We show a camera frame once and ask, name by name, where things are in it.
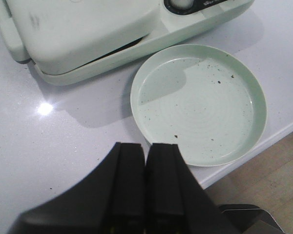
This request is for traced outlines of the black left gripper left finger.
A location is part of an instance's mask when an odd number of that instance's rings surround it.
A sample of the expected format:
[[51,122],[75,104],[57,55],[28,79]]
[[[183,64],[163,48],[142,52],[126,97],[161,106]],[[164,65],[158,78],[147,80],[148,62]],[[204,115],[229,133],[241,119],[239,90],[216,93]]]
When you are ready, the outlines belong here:
[[18,216],[10,234],[141,234],[145,157],[140,144],[115,143],[83,180]]

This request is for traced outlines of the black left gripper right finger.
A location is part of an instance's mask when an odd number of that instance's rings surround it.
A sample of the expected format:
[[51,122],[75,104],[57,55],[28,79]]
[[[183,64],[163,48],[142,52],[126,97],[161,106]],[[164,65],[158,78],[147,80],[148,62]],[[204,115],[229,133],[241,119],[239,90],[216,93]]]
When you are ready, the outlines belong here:
[[237,234],[199,185],[178,145],[155,143],[146,162],[148,234]]

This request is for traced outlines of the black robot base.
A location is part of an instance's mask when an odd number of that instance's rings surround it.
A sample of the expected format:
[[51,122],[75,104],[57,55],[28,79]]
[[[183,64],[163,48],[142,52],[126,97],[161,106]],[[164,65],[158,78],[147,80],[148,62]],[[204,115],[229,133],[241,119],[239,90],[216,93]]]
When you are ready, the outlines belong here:
[[224,204],[219,209],[241,234],[285,233],[269,212],[256,205]]

